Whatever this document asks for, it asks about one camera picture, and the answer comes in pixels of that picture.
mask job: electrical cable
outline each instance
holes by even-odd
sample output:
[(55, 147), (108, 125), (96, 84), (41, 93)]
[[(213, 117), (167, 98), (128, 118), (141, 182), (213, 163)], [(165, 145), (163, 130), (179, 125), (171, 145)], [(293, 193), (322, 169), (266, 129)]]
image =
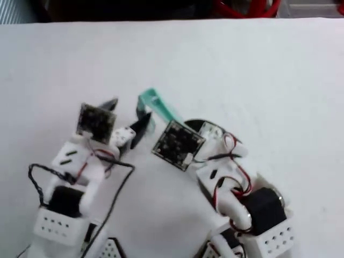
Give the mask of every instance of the electrical cable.
[(240, 255), (240, 258), (243, 258), (243, 253), (242, 252), (236, 252), (236, 253), (234, 253), (234, 255), (236, 255), (236, 256)]
[(247, 258), (247, 254), (246, 254), (245, 246), (244, 246), (242, 243), (239, 243), (239, 245), (241, 246), (241, 248), (242, 248), (242, 251), (243, 251), (243, 258)]
[(25, 252), (30, 248), (31, 244), (29, 244), (23, 251), (21, 251), (17, 256), (16, 258), (19, 258), (21, 257), (23, 254), (25, 254)]
[(52, 173), (53, 175), (57, 176), (59, 179), (61, 180), (64, 180), (70, 184), (74, 184), (76, 179), (73, 178), (69, 173), (65, 173), (64, 175), (61, 174), (60, 172), (52, 169), (52, 168), (49, 168), (49, 167), (46, 167), (44, 165), (41, 165), (41, 164), (37, 164), (37, 163), (33, 163), (31, 165), (29, 165), (28, 167), (28, 177), (29, 179), (31, 180), (31, 182), (33, 183), (34, 187), (36, 188), (36, 191), (39, 195), (39, 203), (41, 206), (47, 206), (45, 203), (44, 203), (44, 194), (43, 194), (43, 189), (38, 185), (38, 183), (36, 182), (36, 180), (33, 178), (32, 176), (32, 170), (34, 167), (38, 167), (38, 168), (41, 168), (45, 171), (48, 171), (50, 173)]
[(100, 159), (100, 160), (103, 160), (103, 161), (106, 161), (106, 162), (111, 162), (111, 163), (114, 163), (114, 164), (117, 164), (117, 165), (120, 165), (120, 166), (123, 166), (123, 167), (129, 167), (131, 168), (130, 172), (125, 176), (125, 178), (123, 179), (123, 181), (121, 182), (118, 190), (116, 191), (115, 195), (114, 195), (114, 198), (112, 200), (112, 203), (110, 205), (110, 208), (109, 208), (109, 211), (107, 212), (106, 214), (106, 217), (103, 221), (103, 223), (101, 224), (100, 228), (98, 229), (97, 233), (95, 234), (95, 236), (92, 238), (92, 240), (90, 241), (90, 243), (87, 245), (85, 251), (83, 252), (83, 254), (81, 255), (80, 258), (85, 258), (85, 256), (87, 255), (87, 252), (89, 251), (89, 249), (91, 248), (91, 246), (93, 245), (93, 243), (95, 242), (96, 238), (99, 236), (101, 230), (103, 229), (103, 227), (105, 226), (105, 224), (107, 223), (108, 219), (110, 218), (110, 215), (113, 211), (113, 208), (114, 208), (114, 205), (116, 203), (116, 200), (121, 192), (121, 190), (123, 189), (125, 183), (127, 182), (127, 180), (129, 179), (129, 177), (133, 174), (133, 172), (135, 171), (135, 166), (132, 165), (132, 164), (129, 164), (129, 163), (123, 163), (123, 162), (120, 162), (120, 161), (117, 161), (115, 159), (109, 159), (109, 158), (106, 158), (106, 157), (103, 157), (103, 156), (99, 156), (97, 155), (97, 157)]

